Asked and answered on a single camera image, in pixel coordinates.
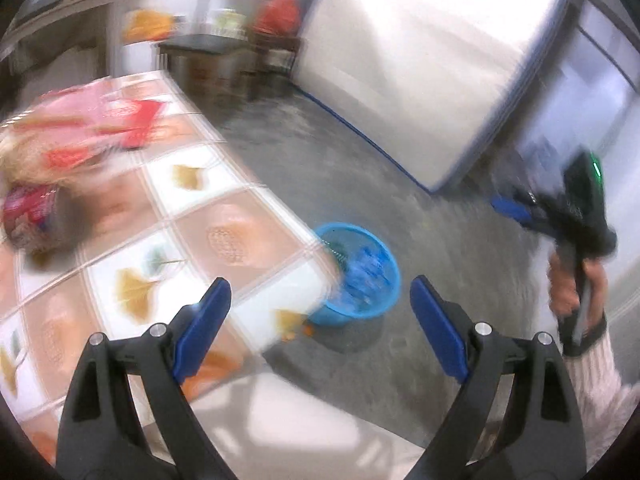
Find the right hand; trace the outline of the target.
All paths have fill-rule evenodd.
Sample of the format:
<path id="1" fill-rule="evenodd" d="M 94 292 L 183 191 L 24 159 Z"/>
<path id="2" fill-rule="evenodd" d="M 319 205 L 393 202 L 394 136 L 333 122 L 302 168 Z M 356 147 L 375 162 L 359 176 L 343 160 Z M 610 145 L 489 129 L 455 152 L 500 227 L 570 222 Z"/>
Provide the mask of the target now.
<path id="1" fill-rule="evenodd" d="M 608 298 L 608 278 L 599 260 L 586 259 L 582 268 L 591 288 L 588 325 L 595 326 L 604 315 Z M 566 318 L 579 307 L 580 301 L 574 273 L 562 263 L 557 252 L 550 256 L 548 278 L 550 310 L 557 318 Z"/>

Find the right forearm knit sleeve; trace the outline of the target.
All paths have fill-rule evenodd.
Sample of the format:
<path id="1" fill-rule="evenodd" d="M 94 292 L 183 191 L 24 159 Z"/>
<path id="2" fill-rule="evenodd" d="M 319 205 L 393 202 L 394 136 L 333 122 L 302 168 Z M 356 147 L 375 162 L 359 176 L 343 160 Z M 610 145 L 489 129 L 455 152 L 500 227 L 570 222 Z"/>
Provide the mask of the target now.
<path id="1" fill-rule="evenodd" d="M 617 440 L 623 444 L 639 430 L 639 423 L 631 421 L 639 406 L 639 384 L 623 383 L 605 316 L 581 344 L 564 342 L 563 359 L 582 418 L 587 470 L 592 471 L 600 460 L 612 460 Z"/>

